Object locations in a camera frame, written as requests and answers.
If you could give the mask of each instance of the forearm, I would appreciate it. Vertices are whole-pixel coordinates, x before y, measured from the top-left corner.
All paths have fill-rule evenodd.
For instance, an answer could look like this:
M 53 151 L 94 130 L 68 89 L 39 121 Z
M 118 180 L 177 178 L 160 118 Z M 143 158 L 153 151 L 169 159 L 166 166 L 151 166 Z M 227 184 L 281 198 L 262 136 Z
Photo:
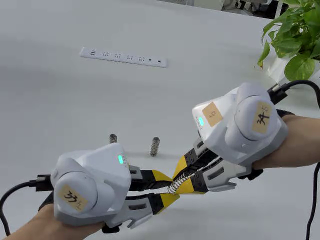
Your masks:
M 320 119 L 283 117 L 288 136 L 278 150 L 253 163 L 254 169 L 301 167 L 320 161 Z
M 4 240 L 83 240 L 102 226 L 102 223 L 81 227 L 65 225 L 54 218 L 54 207 L 49 204 L 44 206 L 31 221 Z

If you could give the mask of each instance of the coil spring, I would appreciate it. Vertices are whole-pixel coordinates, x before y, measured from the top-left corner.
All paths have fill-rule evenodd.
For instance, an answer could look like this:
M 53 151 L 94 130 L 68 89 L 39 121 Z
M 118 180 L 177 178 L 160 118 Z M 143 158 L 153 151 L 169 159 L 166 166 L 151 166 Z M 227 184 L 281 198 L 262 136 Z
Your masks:
M 159 144 L 160 144 L 160 138 L 155 136 L 152 139 L 152 144 L 151 144 L 151 150 L 150 150 L 150 155 L 151 156 L 156 156 L 158 153 L 158 148 L 159 148 Z
M 115 135 L 114 133 L 110 134 L 109 136 L 109 143 L 116 143 L 118 141 L 118 137 L 117 135 Z
M 182 173 L 176 180 L 174 180 L 169 186 L 168 186 L 168 192 L 170 194 L 175 194 L 178 188 L 189 178 L 192 177 L 193 174 L 184 172 Z

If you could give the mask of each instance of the black wire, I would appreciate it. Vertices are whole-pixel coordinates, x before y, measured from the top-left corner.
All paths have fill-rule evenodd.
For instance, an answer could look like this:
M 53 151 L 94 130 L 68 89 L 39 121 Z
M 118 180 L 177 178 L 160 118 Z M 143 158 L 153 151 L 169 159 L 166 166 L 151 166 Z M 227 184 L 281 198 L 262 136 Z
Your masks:
M 296 81 L 291 81 L 289 83 L 286 83 L 284 86 L 282 86 L 281 88 L 284 91 L 287 91 L 289 88 L 295 86 L 295 85 L 300 85 L 300 84 L 304 84 L 304 85 L 309 85 L 310 87 L 313 88 L 313 90 L 315 91 L 315 96 L 316 96 L 316 101 L 318 103 L 318 106 L 320 108 L 320 88 L 318 87 L 317 84 L 315 84 L 313 81 L 309 81 L 309 80 L 296 80 Z
M 313 81 L 309 81 L 309 80 L 296 80 L 296 81 L 292 81 L 289 82 L 285 85 L 283 85 L 281 88 L 284 91 L 287 91 L 289 88 L 291 88 L 292 86 L 295 85 L 300 85 L 300 84 L 304 84 L 304 85 L 309 85 L 310 87 L 313 88 L 315 95 L 316 95 L 316 101 L 318 103 L 318 107 L 320 108 L 320 88 L 318 87 L 317 84 L 315 84 Z M 317 191 L 318 191 L 318 173 L 319 173 L 319 169 L 320 169 L 320 162 L 318 162 L 315 166 L 314 172 L 313 172 L 313 195 L 312 195 L 312 207 L 311 207 L 311 213 L 310 213 L 310 217 L 308 220 L 308 223 L 306 225 L 306 234 L 305 234 L 305 240 L 309 240 L 310 239 L 310 228 L 311 228 L 311 224 L 314 220 L 315 217 L 315 212 L 316 212 L 316 206 L 317 206 Z
M 7 219 L 6 219 L 6 217 L 5 217 L 5 214 L 4 214 L 4 203 L 5 203 L 6 199 L 7 199 L 12 193 L 14 193 L 15 191 L 17 191 L 17 190 L 19 190 L 19 189 L 22 189 L 22 188 L 25 188 L 25 187 L 34 187 L 33 183 L 35 183 L 35 180 L 31 180 L 31 181 L 26 181 L 26 182 L 20 183 L 20 184 L 14 186 L 13 188 L 9 189 L 9 190 L 2 196 L 2 198 L 0 199 L 0 219 L 1 219 L 2 224 L 3 224 L 5 234 L 6 234 L 7 236 L 9 236 L 11 233 L 10 233 L 8 221 L 7 221 Z
M 310 238 L 310 228 L 312 221 L 314 220 L 315 217 L 315 212 L 316 212 L 316 206 L 317 206 L 317 190 L 318 190 L 318 173 L 320 169 L 320 162 L 318 162 L 315 166 L 314 173 L 313 173 L 313 197 L 312 197 L 312 207 L 311 207 L 311 213 L 310 217 L 308 220 L 308 223 L 306 225 L 306 235 L 305 235 L 305 240 L 309 240 Z

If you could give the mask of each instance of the power strip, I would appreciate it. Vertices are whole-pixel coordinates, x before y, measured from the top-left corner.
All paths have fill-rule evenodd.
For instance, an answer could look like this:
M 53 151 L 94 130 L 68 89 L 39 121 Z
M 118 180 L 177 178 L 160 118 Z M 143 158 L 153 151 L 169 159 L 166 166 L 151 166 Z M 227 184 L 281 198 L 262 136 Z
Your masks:
M 83 47 L 80 57 L 90 59 L 101 59 L 129 64 L 140 64 L 154 67 L 167 67 L 167 60 L 159 57 L 145 55 L 131 55 L 123 52 L 104 51 L 96 48 Z

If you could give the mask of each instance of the tan paper sticker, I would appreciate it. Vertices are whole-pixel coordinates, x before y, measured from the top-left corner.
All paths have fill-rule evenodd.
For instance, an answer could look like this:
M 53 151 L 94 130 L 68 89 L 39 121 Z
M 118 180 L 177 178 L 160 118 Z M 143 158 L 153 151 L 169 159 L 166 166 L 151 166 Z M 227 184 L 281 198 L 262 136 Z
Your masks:
M 62 187 L 58 196 L 78 212 L 82 212 L 88 203 L 85 198 L 73 190 L 68 184 Z
M 206 106 L 202 110 L 202 112 L 211 127 L 213 127 L 223 119 L 220 111 L 213 102 Z
M 267 132 L 272 107 L 270 104 L 259 101 L 254 114 L 252 130 L 261 134 Z

